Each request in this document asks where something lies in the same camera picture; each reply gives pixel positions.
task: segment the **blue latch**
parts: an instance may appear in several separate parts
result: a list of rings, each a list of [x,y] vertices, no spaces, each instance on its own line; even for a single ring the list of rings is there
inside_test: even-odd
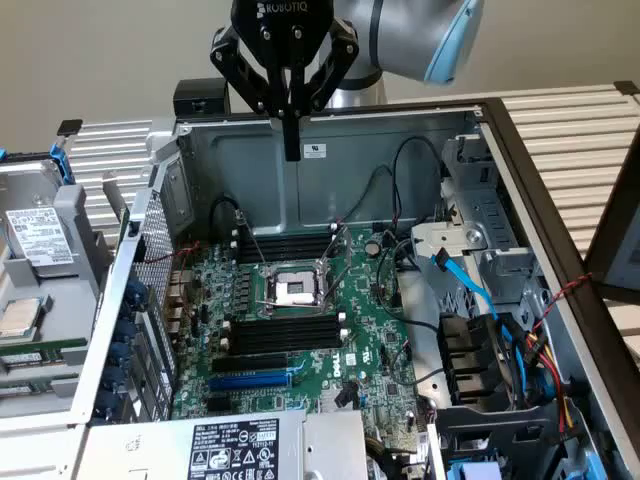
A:
[[[73,178],[73,173],[71,172],[71,165],[69,164],[69,159],[67,158],[67,153],[64,151],[64,141],[62,144],[60,142],[56,142],[51,146],[51,150],[49,150],[49,155],[51,158],[58,161],[58,167],[60,168],[60,172],[62,173],[62,180],[65,185],[74,185],[76,183],[76,179]]]

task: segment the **white sticker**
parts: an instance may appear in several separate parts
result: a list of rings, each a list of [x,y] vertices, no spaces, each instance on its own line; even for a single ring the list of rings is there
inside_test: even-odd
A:
[[[304,158],[327,158],[327,144],[314,143],[304,146]]]
[[[0,397],[12,397],[13,395],[22,395],[24,393],[31,393],[31,388],[29,387],[0,388]]]
[[[7,218],[20,248],[34,267],[73,263],[55,209],[8,210]]]
[[[42,355],[38,352],[34,353],[20,353],[16,355],[3,355],[0,357],[0,361],[7,365],[15,365],[16,363],[31,363],[41,362]]]

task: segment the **power supply label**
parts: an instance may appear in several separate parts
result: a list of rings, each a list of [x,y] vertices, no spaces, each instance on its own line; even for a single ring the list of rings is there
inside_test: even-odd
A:
[[[188,480],[277,480],[277,418],[196,425]]]

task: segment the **green circuit board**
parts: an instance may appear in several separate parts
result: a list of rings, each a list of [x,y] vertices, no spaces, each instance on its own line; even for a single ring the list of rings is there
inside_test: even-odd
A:
[[[413,387],[395,383],[383,368],[380,346],[387,349],[389,358],[402,347],[407,339],[405,326],[393,319],[376,302],[371,285],[376,282],[379,258],[370,258],[364,246],[371,238],[380,240],[379,234],[368,229],[351,230],[352,267],[344,277],[335,295],[335,304],[346,310],[346,328],[349,336],[342,348],[295,352],[288,355],[289,367],[300,367],[288,387],[235,390],[230,395],[232,413],[255,413],[304,409],[308,413],[334,412],[338,410],[334,399],[344,382],[356,381],[361,399],[360,410],[366,433],[379,436],[391,447],[415,449],[414,427],[407,428],[407,415],[416,417],[416,397]],[[188,321],[183,321],[176,344],[179,365],[179,382],[172,409],[173,419],[201,418],[211,413],[207,399],[212,395],[208,380],[212,376],[211,361],[224,356],[220,348],[221,324],[224,312],[233,308],[232,284],[240,278],[249,279],[250,288],[244,292],[249,299],[246,313],[238,320],[262,318],[264,279],[257,264],[238,265],[229,259],[220,245],[201,251],[190,266],[201,279],[197,291],[192,292],[192,306],[200,309],[208,305],[208,322],[199,325],[197,337],[192,337]],[[343,268],[344,258],[331,261],[331,270]],[[391,261],[383,268],[382,284],[391,291]],[[413,368],[400,360],[397,369],[403,378],[413,380]]]

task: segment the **pcie slot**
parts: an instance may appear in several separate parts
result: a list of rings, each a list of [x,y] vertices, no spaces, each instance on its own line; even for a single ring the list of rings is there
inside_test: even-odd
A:
[[[253,357],[221,357],[211,362],[213,372],[249,372],[287,368],[287,356],[282,353]]]
[[[243,373],[239,375],[224,375],[209,379],[209,389],[243,390],[249,388],[286,387],[291,381],[291,375],[286,370],[269,372]]]

